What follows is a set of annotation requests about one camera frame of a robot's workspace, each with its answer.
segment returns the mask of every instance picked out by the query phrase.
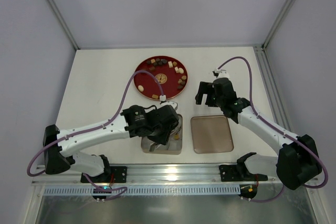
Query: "logo on plate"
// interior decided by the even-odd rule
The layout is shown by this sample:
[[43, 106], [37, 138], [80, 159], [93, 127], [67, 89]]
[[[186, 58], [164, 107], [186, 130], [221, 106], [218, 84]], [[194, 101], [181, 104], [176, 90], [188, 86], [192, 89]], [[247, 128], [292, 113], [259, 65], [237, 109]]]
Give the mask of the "logo on plate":
[[159, 81], [160, 84], [167, 82], [167, 76], [164, 73], [158, 73], [155, 78]]

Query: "black mounting bracket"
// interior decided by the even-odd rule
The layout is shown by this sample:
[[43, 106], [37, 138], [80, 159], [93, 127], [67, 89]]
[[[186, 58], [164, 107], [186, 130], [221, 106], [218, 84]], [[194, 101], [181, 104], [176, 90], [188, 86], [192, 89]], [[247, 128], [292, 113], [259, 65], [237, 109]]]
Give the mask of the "black mounting bracket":
[[[96, 177], [90, 177], [94, 183], [110, 183], [113, 175], [113, 183], [126, 183], [127, 182], [127, 166], [111, 166], [110, 172], [103, 173]], [[82, 174], [80, 178], [81, 183], [88, 183], [88, 180]]]
[[[250, 152], [237, 160], [236, 165], [220, 165], [219, 173], [222, 182], [241, 182], [241, 181], [256, 181], [256, 174], [248, 171], [245, 165], [246, 159], [255, 155], [255, 152]], [[268, 177], [263, 174], [258, 174], [259, 181], [267, 181]]]

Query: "red round tray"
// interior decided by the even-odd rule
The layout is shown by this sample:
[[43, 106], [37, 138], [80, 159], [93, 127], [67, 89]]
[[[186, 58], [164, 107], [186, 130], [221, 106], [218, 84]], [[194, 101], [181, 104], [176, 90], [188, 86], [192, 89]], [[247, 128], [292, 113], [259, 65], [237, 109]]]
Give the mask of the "red round tray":
[[[175, 67], [170, 68], [168, 63], [163, 64], [161, 66], [157, 65], [155, 66], [154, 71], [150, 71], [149, 68], [151, 68], [153, 65], [147, 64], [147, 61], [151, 59], [155, 60], [157, 58], [159, 58], [160, 60], [165, 59], [171, 62], [175, 61], [177, 63], [178, 68], [183, 68], [184, 73], [183, 74], [176, 73]], [[153, 56], [151, 58], [148, 58], [138, 65], [138, 67], [136, 68], [136, 71], [138, 70], [146, 70], [150, 72], [151, 74], [153, 74], [158, 79], [158, 81], [161, 83], [163, 92], [166, 95], [167, 99], [172, 99], [178, 94], [180, 94], [185, 89], [185, 86], [187, 85], [187, 82], [188, 82], [188, 73], [184, 65], [179, 60], [176, 60], [169, 56]], [[187, 76], [187, 79], [185, 80], [185, 85], [183, 86], [182, 89], [177, 89], [177, 87], [180, 86], [180, 84], [178, 84], [178, 80], [181, 79], [182, 76]], [[156, 94], [157, 96], [160, 96], [160, 89], [158, 85], [154, 82], [154, 80], [148, 74], [145, 74], [145, 73], [137, 74], [134, 77], [134, 84], [138, 91], [139, 91], [138, 86], [139, 85], [143, 86], [144, 91], [143, 92], [139, 91], [142, 95], [152, 100], [159, 100], [159, 99], [152, 98], [152, 95], [154, 94]]]

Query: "cable connector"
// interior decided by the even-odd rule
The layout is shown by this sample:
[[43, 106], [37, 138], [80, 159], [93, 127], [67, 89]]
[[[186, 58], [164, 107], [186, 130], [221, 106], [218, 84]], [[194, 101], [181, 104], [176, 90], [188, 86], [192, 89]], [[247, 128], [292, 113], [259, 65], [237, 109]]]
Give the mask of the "cable connector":
[[212, 71], [212, 73], [214, 74], [216, 78], [230, 78], [229, 73], [224, 69], [216, 68], [214, 71]]
[[165, 102], [166, 101], [166, 96], [165, 95], [161, 95], [160, 96], [160, 101], [161, 102]]

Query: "metal frame edge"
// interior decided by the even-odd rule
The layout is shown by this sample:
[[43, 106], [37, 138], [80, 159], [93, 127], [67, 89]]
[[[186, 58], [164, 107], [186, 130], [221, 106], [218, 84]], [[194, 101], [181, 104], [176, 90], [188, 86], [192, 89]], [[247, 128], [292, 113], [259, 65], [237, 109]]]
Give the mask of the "metal frame edge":
[[285, 0], [285, 3], [283, 4], [282, 8], [280, 9], [280, 12], [278, 16], [276, 17], [270, 31], [268, 32], [268, 35], [266, 36], [265, 42], [263, 44], [263, 48], [267, 48], [270, 41], [273, 39], [273, 36], [281, 26], [283, 20], [286, 18], [289, 10], [291, 9], [293, 3], [295, 0]]
[[72, 44], [73, 48], [75, 50], [79, 50], [80, 48], [78, 47], [78, 44], [76, 43], [68, 25], [66, 24], [64, 18], [62, 17], [61, 12], [59, 11], [56, 3], [54, 0], [46, 0], [47, 4], [49, 5], [52, 13], [54, 14], [54, 16], [56, 17], [58, 23], [60, 24], [60, 26], [62, 27], [63, 31], [65, 32], [67, 38], [69, 39], [69, 42]]
[[291, 131], [292, 127], [290, 126], [285, 107], [281, 101], [281, 96], [277, 88], [269, 61], [267, 59], [266, 52], [261, 46], [254, 47], [254, 52], [257, 58], [259, 70], [263, 79], [274, 120], [280, 126], [284, 127], [288, 131]]

